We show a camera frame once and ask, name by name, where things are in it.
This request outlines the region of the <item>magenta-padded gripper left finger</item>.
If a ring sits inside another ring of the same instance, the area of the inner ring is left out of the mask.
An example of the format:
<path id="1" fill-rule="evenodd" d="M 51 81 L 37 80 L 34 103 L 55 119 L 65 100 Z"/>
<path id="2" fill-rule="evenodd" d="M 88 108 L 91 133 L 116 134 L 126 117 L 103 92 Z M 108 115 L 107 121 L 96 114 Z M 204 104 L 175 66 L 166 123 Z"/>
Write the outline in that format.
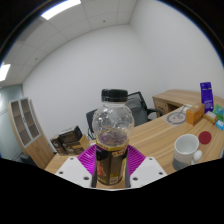
<path id="1" fill-rule="evenodd" d="M 97 185 L 95 145 L 84 150 L 77 157 L 70 156 L 55 175 L 84 188 L 95 188 Z"/>

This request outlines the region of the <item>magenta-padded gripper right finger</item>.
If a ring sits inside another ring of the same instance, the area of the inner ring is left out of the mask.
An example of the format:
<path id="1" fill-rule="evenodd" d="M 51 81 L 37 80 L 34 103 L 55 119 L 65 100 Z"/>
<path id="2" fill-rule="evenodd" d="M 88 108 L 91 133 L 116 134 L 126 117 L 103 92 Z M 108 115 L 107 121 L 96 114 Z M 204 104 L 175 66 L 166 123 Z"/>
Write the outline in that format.
<path id="1" fill-rule="evenodd" d="M 127 147 L 125 187 L 140 188 L 166 176 L 154 157 L 146 157 L 133 146 Z"/>

